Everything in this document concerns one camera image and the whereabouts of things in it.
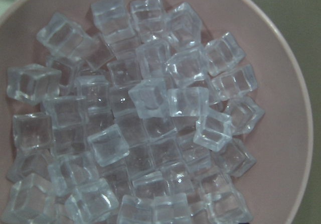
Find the pink bowl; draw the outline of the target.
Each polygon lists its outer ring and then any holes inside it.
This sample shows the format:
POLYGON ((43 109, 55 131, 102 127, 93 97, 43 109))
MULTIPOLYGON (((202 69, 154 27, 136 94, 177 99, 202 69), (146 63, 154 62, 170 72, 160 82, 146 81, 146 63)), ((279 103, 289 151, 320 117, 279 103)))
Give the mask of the pink bowl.
MULTIPOLYGON (((9 196, 5 178, 13 160, 12 114, 32 107, 6 97, 7 68, 41 62, 46 49, 36 33, 54 12, 89 30, 90 4, 97 0, 18 0, 1 16, 1 207, 9 196)), ((252 97, 265 115, 245 139, 257 163, 236 186, 253 223, 291 223, 301 203, 313 153, 313 120, 308 91, 289 45, 251 0, 165 0, 188 2, 202 18, 206 34, 230 31, 246 52, 258 81, 252 97)))

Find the pile of clear ice cubes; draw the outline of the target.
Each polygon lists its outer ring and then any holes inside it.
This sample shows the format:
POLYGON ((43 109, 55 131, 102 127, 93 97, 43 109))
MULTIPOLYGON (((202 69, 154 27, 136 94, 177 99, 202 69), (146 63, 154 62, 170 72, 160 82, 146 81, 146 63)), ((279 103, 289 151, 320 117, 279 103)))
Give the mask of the pile of clear ice cubes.
POLYGON ((264 115, 233 35, 201 43, 188 3, 99 0, 95 35, 54 13, 45 65, 9 67, 17 155, 4 223, 248 223, 232 183, 256 162, 239 134, 264 115))

